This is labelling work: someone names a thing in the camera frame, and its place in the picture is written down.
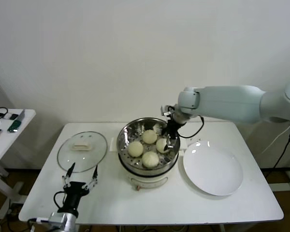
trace black cable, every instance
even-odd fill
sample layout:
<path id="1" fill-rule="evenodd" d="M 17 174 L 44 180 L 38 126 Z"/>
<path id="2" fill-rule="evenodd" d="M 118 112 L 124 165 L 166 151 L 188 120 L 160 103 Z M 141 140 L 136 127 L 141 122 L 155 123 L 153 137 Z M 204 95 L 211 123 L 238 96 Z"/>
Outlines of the black cable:
<path id="1" fill-rule="evenodd" d="M 202 128 L 203 128 L 203 126 L 204 126 L 204 118 L 201 116 L 201 115 L 198 115 L 199 117 L 200 117 L 200 119 L 201 119 L 201 121 L 202 121 L 202 125 L 201 125 L 201 127 L 198 129 L 198 131 L 197 132 L 195 132 L 192 136 L 182 136 L 182 135 L 180 135 L 178 132 L 178 135 L 180 136 L 180 137 L 182 137 L 182 138 L 184 138 L 184 139 L 190 139 L 190 138 L 192 138 L 193 136 L 196 136 L 197 135 L 197 133 L 199 133 L 200 132 L 200 130 L 202 130 Z"/>
<path id="2" fill-rule="evenodd" d="M 0 119 L 1 119 L 9 112 L 9 110 L 8 110 L 8 108 L 6 108 L 4 106 L 0 107 L 0 109 L 5 109 L 5 111 L 6 111 L 5 113 L 0 113 L 0 114 L 2 114 L 2 116 L 0 116 Z"/>
<path id="3" fill-rule="evenodd" d="M 59 191 L 59 192 L 56 192 L 55 194 L 54 194 L 54 197 L 53 197 L 53 200 L 54 200 L 54 203 L 55 203 L 55 205 L 58 207 L 58 209 L 60 209 L 61 207 L 58 205 L 58 203 L 56 202 L 56 196 L 58 195 L 58 194 L 60 194 L 60 193 L 65 193 L 64 191 Z"/>
<path id="4" fill-rule="evenodd" d="M 288 147 L 289 143 L 290 143 L 290 139 L 289 139 L 288 142 L 286 143 L 285 148 L 284 148 L 283 152 L 281 153 L 279 159 L 277 160 L 276 164 L 274 165 L 273 169 L 278 165 L 279 161 L 281 160 L 281 158 L 282 158 L 283 155 L 285 154 L 285 152 L 286 152 L 286 150 L 287 150 L 287 147 Z M 272 172 L 273 172 L 273 171 L 270 171 L 270 172 L 265 176 L 265 179 L 266 179 L 270 174 L 272 174 Z"/>
<path id="5" fill-rule="evenodd" d="M 11 209 L 11 199 L 9 200 L 9 209 Z M 36 222 L 37 219 L 36 218 L 30 218 L 28 221 L 27 221 L 27 228 L 26 229 L 23 229 L 21 231 L 17 231 L 17 232 L 24 232 L 24 231 L 27 231 L 27 230 L 30 230 L 31 229 L 31 225 L 30 225 L 30 222 Z M 10 226 L 10 215 L 7 215 L 6 216 L 6 222 L 7 222 L 7 226 L 8 226 L 8 229 L 10 232 L 15 232 L 12 230 L 11 226 Z"/>
<path id="6" fill-rule="evenodd" d="M 8 219 L 8 218 L 9 218 L 9 217 L 7 216 L 6 219 L 7 219 L 8 229 L 9 229 L 10 232 L 15 232 L 15 231 L 13 231 L 13 230 L 11 229 L 10 222 L 9 222 L 9 219 Z M 24 232 L 24 231 L 28 231 L 28 230 L 30 230 L 30 228 L 25 228 L 24 230 L 22 230 L 22 231 L 17 231 L 17 232 Z"/>
<path id="7" fill-rule="evenodd" d="M 278 160 L 277 160 L 276 164 L 274 165 L 273 169 L 276 168 L 276 166 L 278 165 L 279 161 L 281 160 L 281 158 L 282 158 L 283 155 L 285 154 L 285 152 L 286 152 L 286 150 L 287 150 L 287 147 L 288 147 L 289 143 L 290 143 L 290 134 L 289 134 L 288 142 L 286 143 L 285 148 L 284 148 L 283 152 L 281 153 L 280 157 L 278 158 Z M 268 177 L 272 172 L 273 172 L 273 170 L 270 171 L 270 172 L 265 176 L 265 179 L 266 179 L 266 178 L 267 178 L 267 177 Z"/>

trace metal rim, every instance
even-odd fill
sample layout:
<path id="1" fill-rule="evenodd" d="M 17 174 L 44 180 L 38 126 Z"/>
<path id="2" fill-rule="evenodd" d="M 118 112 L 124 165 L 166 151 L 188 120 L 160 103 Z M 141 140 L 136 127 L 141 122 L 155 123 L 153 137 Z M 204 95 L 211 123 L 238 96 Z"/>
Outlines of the metal rim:
<path id="1" fill-rule="evenodd" d="M 175 164 L 177 163 L 177 160 L 178 160 L 178 155 L 176 156 L 176 160 L 175 162 L 173 163 L 173 165 L 166 171 L 160 173 L 160 174 L 154 174 L 154 175 L 141 175 L 141 174 L 138 174 L 138 173 L 134 173 L 132 170 L 128 169 L 125 164 L 123 163 L 122 159 L 120 158 L 120 154 L 118 154 L 118 157 L 119 157 L 119 161 L 120 163 L 122 164 L 122 166 L 130 173 L 132 173 L 133 175 L 136 175 L 136 176 L 139 176 L 139 177 L 145 177 L 145 178 L 153 178 L 153 177 L 157 177 L 157 176 L 161 176 L 163 174 L 166 174 L 168 171 L 170 171 L 174 166 Z"/>
<path id="2" fill-rule="evenodd" d="M 61 150 L 61 148 L 68 142 L 68 140 L 69 139 L 71 139 L 71 138 L 73 138 L 74 136 L 76 136 L 76 135 L 78 135 L 78 134 L 81 134 L 81 133 L 86 133 L 86 132 L 92 132 L 92 133 L 96 133 L 96 134 L 99 134 L 99 135 L 101 135 L 102 136 L 102 138 L 105 140 L 105 143 L 106 143 L 106 150 L 105 150 L 105 153 L 104 153 L 104 155 L 102 156 L 102 159 L 95 165 L 95 166 L 92 166 L 91 168 L 88 168 L 88 169 L 86 169 L 86 170 L 83 170 L 83 171 L 81 171 L 81 172 L 75 172 L 75 171 L 73 171 L 72 173 L 83 173 L 83 172 L 86 172 L 86 171 L 88 171 L 88 170 L 90 170 L 90 169 L 92 169 L 92 168 L 94 168 L 94 167 L 96 167 L 103 159 L 104 159 L 104 157 L 105 157 L 105 155 L 106 155 L 106 153 L 107 153 L 107 148 L 108 148 L 108 144 L 107 144 L 107 140 L 106 140 L 106 138 L 105 138 L 105 136 L 103 135 L 103 134 L 101 134 L 101 133 L 99 133 L 99 132 L 96 132 L 96 131 L 82 131 L 82 132 L 79 132 L 79 133 L 77 133 L 77 134 L 74 134 L 74 135 L 72 135 L 70 138 L 68 138 L 66 141 L 64 141 L 64 143 L 60 146 L 60 148 L 59 148 L 59 150 L 58 150 L 58 152 L 57 152 L 57 164 L 59 165 L 59 167 L 62 169 L 62 170 L 64 170 L 64 171 L 67 171 L 66 169 L 64 169 L 62 166 L 61 166 L 61 164 L 59 163 L 59 152 L 60 152 L 60 150 Z"/>

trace white table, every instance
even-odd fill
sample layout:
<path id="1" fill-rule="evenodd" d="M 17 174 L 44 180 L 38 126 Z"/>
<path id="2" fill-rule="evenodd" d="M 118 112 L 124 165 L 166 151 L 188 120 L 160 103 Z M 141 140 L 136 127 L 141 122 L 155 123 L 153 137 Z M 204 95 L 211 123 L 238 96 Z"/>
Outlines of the white table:
<path id="1" fill-rule="evenodd" d="M 9 109 L 9 113 L 12 114 L 20 114 L 22 109 Z M 26 126 L 30 123 L 30 121 L 35 116 L 34 110 L 25 110 L 25 117 L 22 120 L 22 123 L 18 129 L 18 132 L 9 133 L 7 130 L 13 123 L 13 120 L 8 119 L 0 119 L 0 159 L 4 156 L 5 152 L 11 147 L 11 145 L 15 142 L 21 132 L 26 128 Z M 8 176 L 8 172 L 0 166 L 0 175 Z M 17 182 L 14 188 L 9 187 L 5 182 L 0 179 L 0 192 L 7 196 L 7 200 L 3 204 L 0 210 L 0 219 L 3 219 L 6 215 L 6 212 L 9 208 L 9 200 L 11 199 L 12 203 L 24 203 L 26 196 L 21 196 L 18 194 L 21 187 L 23 186 L 22 182 Z"/>
<path id="2" fill-rule="evenodd" d="M 55 192 L 62 190 L 61 176 L 66 172 L 57 164 L 61 144 L 82 131 L 102 133 L 108 143 L 126 123 L 69 123 L 62 130 L 19 214 L 21 221 L 49 217 L 57 211 Z M 188 123 L 181 134 L 191 135 L 200 126 Z M 171 178 L 155 189 L 136 191 L 125 177 L 116 152 L 108 152 L 98 167 L 98 184 L 80 201 L 79 224 L 174 225 L 220 224 L 280 220 L 284 214 L 264 179 L 245 141 L 230 122 L 208 122 L 197 139 L 213 141 L 231 150 L 244 171 L 242 186 L 231 196 L 212 196 L 197 189 L 183 169 L 183 152 Z M 73 174 L 74 181 L 88 181 L 93 169 Z"/>

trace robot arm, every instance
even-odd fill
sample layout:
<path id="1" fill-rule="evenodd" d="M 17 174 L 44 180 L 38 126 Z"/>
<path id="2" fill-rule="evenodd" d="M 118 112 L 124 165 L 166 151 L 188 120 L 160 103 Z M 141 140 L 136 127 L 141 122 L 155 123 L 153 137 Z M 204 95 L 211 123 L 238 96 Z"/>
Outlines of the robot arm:
<path id="1" fill-rule="evenodd" d="M 196 116 L 214 117 L 242 123 L 290 121 L 290 83 L 285 91 L 265 92 L 253 86 L 187 87 L 178 104 L 162 108 L 169 115 L 169 131 L 179 129 Z"/>

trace floor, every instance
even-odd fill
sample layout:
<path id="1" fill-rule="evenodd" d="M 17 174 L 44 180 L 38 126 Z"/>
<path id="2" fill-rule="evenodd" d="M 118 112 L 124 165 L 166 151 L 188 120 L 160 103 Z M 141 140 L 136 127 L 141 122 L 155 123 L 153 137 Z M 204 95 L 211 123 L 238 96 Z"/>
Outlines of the floor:
<path id="1" fill-rule="evenodd" d="M 21 194 L 28 195 L 31 187 L 34 184 L 35 179 L 38 176 L 36 171 L 17 171 L 10 172 L 10 175 L 5 178 L 8 185 L 13 186 L 17 181 L 23 181 L 24 187 L 21 190 Z M 289 179 L 284 173 L 272 173 L 268 177 L 269 183 L 281 183 L 288 182 Z M 290 232 L 290 191 L 289 192 L 277 192 L 275 196 L 282 207 L 285 217 L 283 220 L 274 222 L 263 222 L 258 223 L 254 227 L 250 228 L 247 232 Z M 5 196 L 0 193 L 0 208 L 5 201 Z M 17 213 L 20 210 L 20 206 L 13 207 L 13 211 L 9 217 L 10 229 L 8 229 L 7 219 L 0 221 L 2 232 L 21 232 L 27 228 L 26 223 L 18 221 Z M 226 225 L 225 228 L 231 228 L 232 225 Z M 144 227 L 144 226 L 126 226 L 126 227 L 115 227 L 115 226 L 82 226 L 80 232 L 218 232 L 219 227 L 217 225 L 205 225 L 205 226 L 155 226 L 155 227 Z M 44 232 L 46 229 L 43 226 L 37 225 L 36 232 Z"/>

